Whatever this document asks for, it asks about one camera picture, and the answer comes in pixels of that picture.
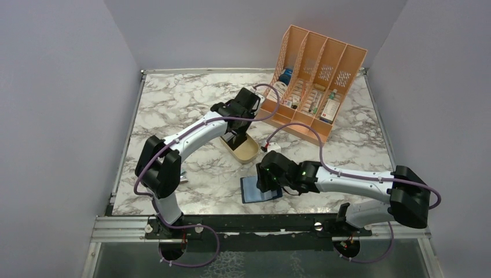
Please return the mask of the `blue leather card holder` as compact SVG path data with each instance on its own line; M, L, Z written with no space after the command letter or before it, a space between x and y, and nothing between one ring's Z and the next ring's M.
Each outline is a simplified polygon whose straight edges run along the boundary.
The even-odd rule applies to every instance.
M267 202L283 197L281 189L262 192L257 188L257 176L242 177L240 179L241 199L243 204Z

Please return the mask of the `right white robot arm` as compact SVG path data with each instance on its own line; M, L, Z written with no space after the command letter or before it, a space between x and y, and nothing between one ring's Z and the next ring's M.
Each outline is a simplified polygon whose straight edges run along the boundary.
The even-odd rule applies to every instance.
M298 193L338 192L368 198L339 209L334 228L340 235L389 221L415 229L427 227L431 191L406 166L397 166L394 171L355 171L330 167L321 161L296 163L271 151L257 163L256 170L257 188L262 192L289 187Z

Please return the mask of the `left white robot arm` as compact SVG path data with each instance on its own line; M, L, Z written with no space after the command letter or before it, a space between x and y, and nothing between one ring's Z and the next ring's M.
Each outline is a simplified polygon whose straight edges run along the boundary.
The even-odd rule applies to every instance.
M153 197L163 217L160 230L173 238L182 230L182 210L175 190L180 184L181 165L188 156L219 138L241 163L248 163L258 153L258 144L247 134L251 120L265 98L242 88L235 98L214 104L197 122L164 139L149 137L135 168L137 180Z

